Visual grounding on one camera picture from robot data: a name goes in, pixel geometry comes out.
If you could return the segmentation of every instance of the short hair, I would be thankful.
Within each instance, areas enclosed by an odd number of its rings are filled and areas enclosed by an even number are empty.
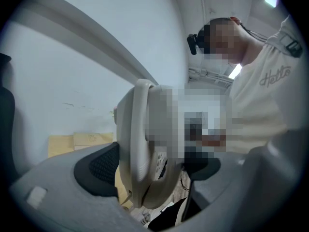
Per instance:
[[[205,42],[205,36],[210,37],[211,26],[227,24],[231,21],[230,18],[222,17],[211,20],[208,24],[205,24],[198,34],[190,34],[187,38],[190,51],[192,55],[196,55],[196,45],[204,54],[210,53],[210,42]]]

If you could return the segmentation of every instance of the black cable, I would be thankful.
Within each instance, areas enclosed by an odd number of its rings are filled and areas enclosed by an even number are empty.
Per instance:
[[[183,178],[182,178],[182,175],[183,175],[183,172],[180,174],[180,182],[182,183],[182,187],[183,187],[183,189],[185,189],[186,191],[190,191],[190,189],[186,188],[186,187],[183,185]]]
[[[251,31],[251,30],[249,30],[249,31],[250,31],[251,33],[254,33],[254,34],[260,35],[260,36],[261,36],[261,38],[265,38],[265,39],[267,39],[267,37],[266,37],[265,35],[261,34],[261,33],[254,32],[254,31]]]
[[[255,37],[258,37],[259,39],[261,39],[261,40],[267,40],[266,38],[263,38],[263,37],[261,37],[261,36],[258,36],[255,32],[252,32],[252,31],[249,31],[251,34],[254,34],[254,36]]]
[[[256,40],[258,40],[258,41],[261,41],[261,42],[266,42],[266,40],[265,39],[260,39],[260,38],[257,38],[258,36],[257,35],[253,35],[251,32],[250,32],[250,30],[247,30],[246,29],[246,27],[241,23],[240,24],[241,25],[241,27],[249,34],[249,35],[251,35],[252,37],[254,37]]]
[[[247,31],[247,33],[249,34],[249,35],[251,35],[252,37],[254,37],[256,40],[258,40],[258,41],[261,41],[261,42],[266,42],[266,40],[262,40],[262,39],[259,39],[259,38],[257,38],[257,36],[255,36],[255,35],[253,35],[253,34],[251,34],[249,31]]]

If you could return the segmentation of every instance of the white t-shirt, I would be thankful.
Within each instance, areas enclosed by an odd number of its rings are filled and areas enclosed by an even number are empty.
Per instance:
[[[248,153],[287,127],[271,94],[288,78],[298,58],[265,44],[235,78],[226,108],[226,150]]]

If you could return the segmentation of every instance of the white plastic part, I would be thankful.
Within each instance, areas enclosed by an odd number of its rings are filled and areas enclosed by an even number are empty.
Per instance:
[[[177,103],[170,90],[139,79],[116,109],[120,176],[127,192],[132,192],[131,201],[136,208],[161,206],[181,172],[183,122],[177,116]],[[149,146],[146,138],[159,147]],[[154,180],[158,160],[155,149],[163,148],[167,150],[167,169],[163,178]]]
[[[27,198],[27,203],[34,209],[38,209],[46,194],[47,190],[44,188],[34,187]]]
[[[166,210],[166,208],[169,208],[169,207],[171,207],[171,206],[173,206],[174,205],[174,203],[171,201],[171,202],[169,202],[169,204],[167,205],[167,206],[165,206],[164,207],[164,209],[162,210],[162,211],[160,211],[161,213],[162,212],[164,212],[165,210]]]

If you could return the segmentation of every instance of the black fabric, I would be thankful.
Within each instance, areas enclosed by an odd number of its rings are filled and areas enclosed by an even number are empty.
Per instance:
[[[74,167],[77,183],[95,196],[117,197],[115,173],[119,165],[119,144],[113,142],[82,159]]]
[[[191,153],[191,157],[188,160],[184,160],[184,169],[188,173],[191,182],[195,180],[206,180],[221,168],[221,163],[218,158],[207,157],[207,153],[197,153],[195,156]]]
[[[115,169],[119,164],[119,151],[109,150],[89,164],[91,174],[99,180],[115,185]]]
[[[184,200],[185,198],[180,199],[173,206],[166,208],[165,211],[162,212],[162,214],[160,214],[158,217],[156,217],[153,221],[149,223],[148,229],[152,231],[161,231],[174,227],[178,211]]]
[[[8,185],[12,184],[19,174],[15,168],[12,155],[12,132],[15,114],[15,99],[13,94],[2,87],[3,68],[11,60],[10,56],[0,53],[0,164]]]

